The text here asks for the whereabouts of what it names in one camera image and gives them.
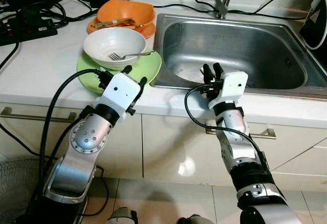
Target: white bowl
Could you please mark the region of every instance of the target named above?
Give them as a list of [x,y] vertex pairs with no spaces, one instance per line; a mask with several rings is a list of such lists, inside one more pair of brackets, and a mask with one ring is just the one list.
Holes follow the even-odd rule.
[[99,29],[89,34],[83,43],[84,51],[99,65],[113,70],[122,70],[138,59],[136,56],[113,61],[108,54],[115,52],[119,56],[142,53],[146,49],[146,40],[139,32],[127,28]]

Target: kitchen counter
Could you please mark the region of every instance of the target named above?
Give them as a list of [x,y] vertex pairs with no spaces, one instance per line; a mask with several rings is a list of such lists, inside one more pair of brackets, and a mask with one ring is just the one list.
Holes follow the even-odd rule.
[[[172,0],[133,1],[155,5],[172,2]],[[85,12],[83,6],[77,3],[67,1],[63,6],[69,16]],[[156,8],[155,11],[157,14],[210,17],[208,14],[180,7]],[[227,19],[282,23],[288,25],[297,36],[302,25],[298,21],[237,14],[228,14]],[[92,18],[88,18],[69,23],[68,26],[59,29],[56,36],[22,42],[15,55],[0,71],[0,102],[48,106],[58,87],[76,72],[83,39],[87,36],[86,25],[91,20]],[[147,47],[152,48],[153,41],[154,36],[147,39]],[[13,44],[0,47],[0,60],[3,60],[13,47]],[[185,90],[147,85],[135,109],[137,113],[186,117],[183,103],[185,94]],[[96,95],[87,91],[76,79],[64,89],[57,106],[84,108],[87,104],[92,104],[96,98]],[[327,128],[327,101],[244,94],[238,105],[243,107],[248,122]],[[213,118],[212,112],[207,109],[206,101],[198,94],[190,96],[189,107],[195,117]]]

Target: fork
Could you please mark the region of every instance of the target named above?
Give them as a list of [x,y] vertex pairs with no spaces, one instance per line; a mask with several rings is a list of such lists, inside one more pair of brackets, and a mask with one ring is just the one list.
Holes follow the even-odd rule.
[[113,52],[113,53],[109,53],[108,56],[113,61],[119,61],[119,60],[124,60],[128,56],[148,56],[148,55],[151,55],[152,53],[154,53],[154,51],[143,52],[143,53],[136,53],[136,54],[127,54],[127,55],[124,55],[123,57],[121,57],[121,56],[117,55],[115,52]]

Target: metal drawer handle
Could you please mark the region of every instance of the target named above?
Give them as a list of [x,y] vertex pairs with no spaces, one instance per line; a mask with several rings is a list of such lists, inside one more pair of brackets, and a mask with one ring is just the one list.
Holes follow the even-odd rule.
[[263,139],[272,139],[272,140],[276,140],[276,133],[274,131],[274,129],[272,128],[268,128],[266,129],[263,133],[261,134],[251,134],[252,138],[263,138]]
[[[215,135],[216,134],[216,130],[213,129],[208,129],[205,128],[205,133],[209,134],[209,135]],[[274,131],[274,129],[272,128],[268,128],[266,129],[263,133],[261,134],[251,134],[252,138],[263,138],[263,139],[272,139],[272,140],[276,140],[276,133]]]
[[[2,118],[18,118],[18,119],[29,119],[29,120],[45,120],[43,116],[34,116],[34,115],[21,115],[21,114],[12,114],[12,109],[10,107],[5,107],[0,114]],[[72,123],[76,118],[76,113],[71,112],[68,118],[55,118],[51,117],[51,121],[53,122],[65,122]]]

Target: sink basin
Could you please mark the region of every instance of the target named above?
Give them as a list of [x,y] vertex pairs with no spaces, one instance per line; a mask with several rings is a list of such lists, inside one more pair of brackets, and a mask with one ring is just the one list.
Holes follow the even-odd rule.
[[326,75],[287,26],[159,14],[154,49],[163,64],[151,83],[188,89],[203,83],[200,68],[249,75],[245,92],[327,98]]

